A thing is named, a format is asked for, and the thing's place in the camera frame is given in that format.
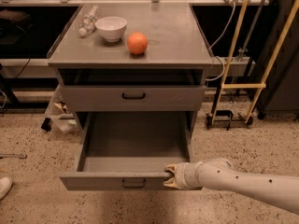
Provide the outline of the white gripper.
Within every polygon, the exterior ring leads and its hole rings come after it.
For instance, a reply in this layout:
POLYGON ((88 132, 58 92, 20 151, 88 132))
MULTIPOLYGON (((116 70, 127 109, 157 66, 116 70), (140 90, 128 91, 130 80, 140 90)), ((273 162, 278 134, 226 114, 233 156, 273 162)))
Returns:
POLYGON ((164 168, 167 172, 174 174, 164 181, 164 186, 171 189, 197 189, 200 187, 197 179, 197 164, 190 162, 183 162, 179 164, 169 164, 164 168))

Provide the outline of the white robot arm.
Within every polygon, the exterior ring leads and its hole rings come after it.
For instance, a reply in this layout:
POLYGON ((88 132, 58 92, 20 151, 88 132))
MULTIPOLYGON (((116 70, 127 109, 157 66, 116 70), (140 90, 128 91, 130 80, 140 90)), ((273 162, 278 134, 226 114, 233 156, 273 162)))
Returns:
POLYGON ((165 170, 171 173, 164 181, 169 188, 231 191, 299 214, 299 177, 296 176, 238 172, 225 158, 170 164, 165 170))

